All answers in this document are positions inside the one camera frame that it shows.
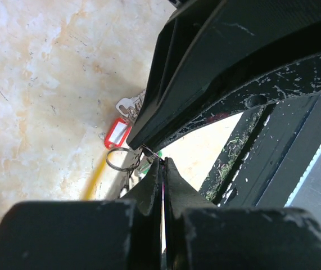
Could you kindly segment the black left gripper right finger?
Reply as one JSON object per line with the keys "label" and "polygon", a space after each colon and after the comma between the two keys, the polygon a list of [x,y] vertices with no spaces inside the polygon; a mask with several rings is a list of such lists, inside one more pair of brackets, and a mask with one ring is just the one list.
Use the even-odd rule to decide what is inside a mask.
{"label": "black left gripper right finger", "polygon": [[299,208],[220,208],[163,165],[168,269],[321,269],[321,226]]}

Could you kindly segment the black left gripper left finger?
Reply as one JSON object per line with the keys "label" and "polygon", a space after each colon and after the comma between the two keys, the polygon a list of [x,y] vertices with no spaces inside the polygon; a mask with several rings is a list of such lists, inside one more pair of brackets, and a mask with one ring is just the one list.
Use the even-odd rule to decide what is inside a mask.
{"label": "black left gripper left finger", "polygon": [[25,201],[0,222],[0,269],[160,269],[162,162],[122,198]]}

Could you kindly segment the steel key organizer yellow handle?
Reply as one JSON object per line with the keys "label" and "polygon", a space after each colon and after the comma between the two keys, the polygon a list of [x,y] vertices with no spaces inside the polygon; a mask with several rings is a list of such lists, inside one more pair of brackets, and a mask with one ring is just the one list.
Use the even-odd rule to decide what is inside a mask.
{"label": "steel key organizer yellow handle", "polygon": [[124,196],[143,179],[134,174],[143,155],[162,158],[161,151],[153,152],[144,145],[136,150],[126,147],[107,150],[87,180],[81,201],[113,200]]}

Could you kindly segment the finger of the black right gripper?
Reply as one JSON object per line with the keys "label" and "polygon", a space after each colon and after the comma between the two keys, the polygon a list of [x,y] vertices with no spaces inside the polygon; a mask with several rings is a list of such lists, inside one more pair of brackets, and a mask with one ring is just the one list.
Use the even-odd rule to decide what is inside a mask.
{"label": "finger of the black right gripper", "polygon": [[289,61],[268,71],[250,62],[239,71],[226,71],[180,118],[170,122],[151,142],[160,150],[188,133],[234,114],[278,101],[321,94],[321,51]]}
{"label": "finger of the black right gripper", "polygon": [[127,144],[151,148],[226,71],[268,71],[321,51],[321,1],[178,1],[160,32]]}

